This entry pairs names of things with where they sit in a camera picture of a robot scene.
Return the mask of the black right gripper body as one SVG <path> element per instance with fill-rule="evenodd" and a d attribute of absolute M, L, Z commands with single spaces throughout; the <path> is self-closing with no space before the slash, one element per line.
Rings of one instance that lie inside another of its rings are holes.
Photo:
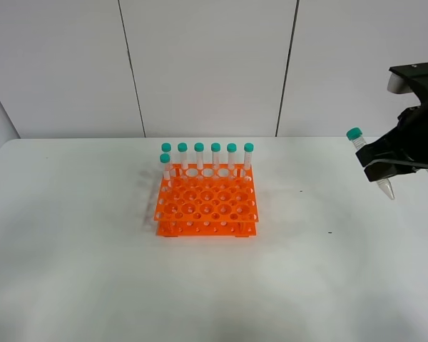
<path fill-rule="evenodd" d="M 412 79 L 409 85 L 419 105 L 403 110 L 398 116 L 395 130 L 411 130 L 414 133 L 409 155 L 416 166 L 428 167 L 428 62 L 393 66 L 389 71 Z"/>

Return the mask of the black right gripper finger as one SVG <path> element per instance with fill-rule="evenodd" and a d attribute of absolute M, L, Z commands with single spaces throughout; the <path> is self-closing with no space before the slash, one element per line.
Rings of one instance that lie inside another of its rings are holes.
<path fill-rule="evenodd" d="M 409 155 L 413 135 L 411 130 L 390 130 L 374 142 L 366 143 L 362 131 L 355 130 L 357 159 L 363 167 L 376 162 L 413 166 L 414 160 Z"/>
<path fill-rule="evenodd" d="M 378 182 L 398 175 L 416 173 L 419 169 L 409 165 L 396 165 L 386 162 L 376 162 L 366 166 L 364 172 L 370 182 Z"/>

